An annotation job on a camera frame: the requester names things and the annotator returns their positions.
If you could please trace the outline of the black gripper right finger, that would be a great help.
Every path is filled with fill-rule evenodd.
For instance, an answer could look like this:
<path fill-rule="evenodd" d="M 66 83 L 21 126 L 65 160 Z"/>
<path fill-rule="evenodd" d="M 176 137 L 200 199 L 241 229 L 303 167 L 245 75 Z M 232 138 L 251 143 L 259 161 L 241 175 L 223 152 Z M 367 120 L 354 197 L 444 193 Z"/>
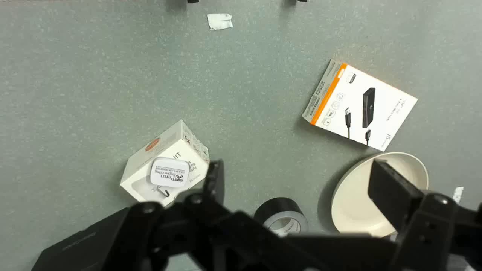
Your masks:
<path fill-rule="evenodd" d="M 452 254 L 482 269 L 480 209 L 422 191 L 384 160 L 370 166 L 367 194 L 397 232 L 390 271 L 446 271 Z"/>

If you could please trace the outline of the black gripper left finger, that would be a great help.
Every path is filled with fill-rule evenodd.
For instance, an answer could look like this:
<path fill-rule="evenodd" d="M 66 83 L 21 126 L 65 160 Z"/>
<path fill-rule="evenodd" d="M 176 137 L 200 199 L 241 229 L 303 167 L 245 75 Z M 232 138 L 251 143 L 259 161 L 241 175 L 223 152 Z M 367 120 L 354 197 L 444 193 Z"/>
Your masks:
<path fill-rule="evenodd" d="M 224 163 L 221 160 L 209 163 L 203 185 L 185 197 L 188 203 L 203 203 L 205 200 L 224 202 Z"/>

